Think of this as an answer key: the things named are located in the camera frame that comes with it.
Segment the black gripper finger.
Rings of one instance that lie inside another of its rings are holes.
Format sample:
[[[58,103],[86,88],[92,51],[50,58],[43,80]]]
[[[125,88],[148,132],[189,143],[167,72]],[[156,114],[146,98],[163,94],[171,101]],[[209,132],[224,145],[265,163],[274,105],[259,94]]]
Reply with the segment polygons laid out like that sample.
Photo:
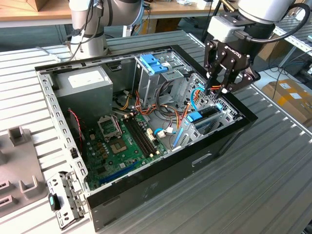
[[[260,75],[250,66],[249,59],[224,59],[221,65],[225,68],[220,88],[222,93],[240,90],[260,79]]]
[[[220,48],[223,45],[222,42],[217,40],[209,40],[205,44],[205,58],[204,58],[204,68],[207,69],[207,79],[206,82],[206,94],[213,92],[215,95],[220,95],[222,86],[217,85],[217,77],[222,71],[221,61],[223,55],[219,55]]]

